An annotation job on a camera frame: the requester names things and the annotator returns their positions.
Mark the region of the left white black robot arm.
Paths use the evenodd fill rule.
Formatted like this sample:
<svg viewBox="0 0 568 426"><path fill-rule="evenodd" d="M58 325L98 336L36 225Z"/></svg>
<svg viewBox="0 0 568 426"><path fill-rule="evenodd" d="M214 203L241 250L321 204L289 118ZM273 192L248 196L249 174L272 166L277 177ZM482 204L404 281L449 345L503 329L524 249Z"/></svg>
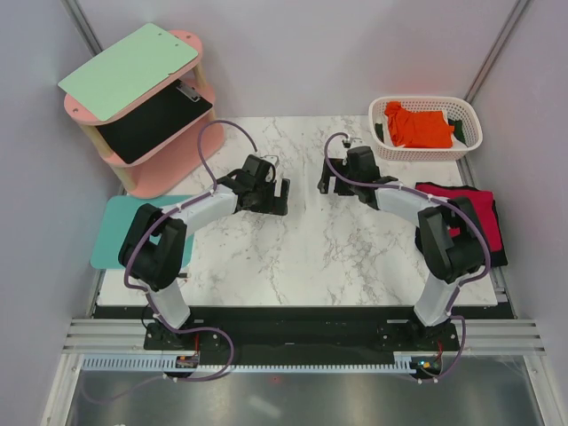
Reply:
<svg viewBox="0 0 568 426"><path fill-rule="evenodd" d="M178 284L186 240L217 220L242 211L285 216L290 182L277 179L275 155L249 155L243 166L216 178L205 191L178 204L138 208L119 250L124 285L146 297L154 321L146 328L147 350L196 349L200 335L223 336L194 324Z"/></svg>

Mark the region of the orange t shirt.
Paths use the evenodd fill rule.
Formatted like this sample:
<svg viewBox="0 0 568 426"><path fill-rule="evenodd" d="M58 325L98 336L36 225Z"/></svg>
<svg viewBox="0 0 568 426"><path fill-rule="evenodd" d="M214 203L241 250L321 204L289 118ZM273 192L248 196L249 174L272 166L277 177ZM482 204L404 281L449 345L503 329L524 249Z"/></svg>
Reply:
<svg viewBox="0 0 568 426"><path fill-rule="evenodd" d="M442 110L412 112L398 101L389 102L384 110L391 143L395 147L449 149L453 147L454 126Z"/></svg>

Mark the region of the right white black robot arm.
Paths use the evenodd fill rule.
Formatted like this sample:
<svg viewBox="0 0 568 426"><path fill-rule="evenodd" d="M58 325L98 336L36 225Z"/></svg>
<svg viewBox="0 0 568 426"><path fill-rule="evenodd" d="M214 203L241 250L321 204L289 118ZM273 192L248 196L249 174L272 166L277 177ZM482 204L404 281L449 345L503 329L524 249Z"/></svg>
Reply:
<svg viewBox="0 0 568 426"><path fill-rule="evenodd" d="M407 341L427 349L438 339L438 326L447 322L463 284L479 278L491 253L472 201L465 196L438 198L380 174L369 146L347 151L343 159L324 156L319 191L358 197L368 207L400 217L419 231L420 247L430 271L414 305Z"/></svg>

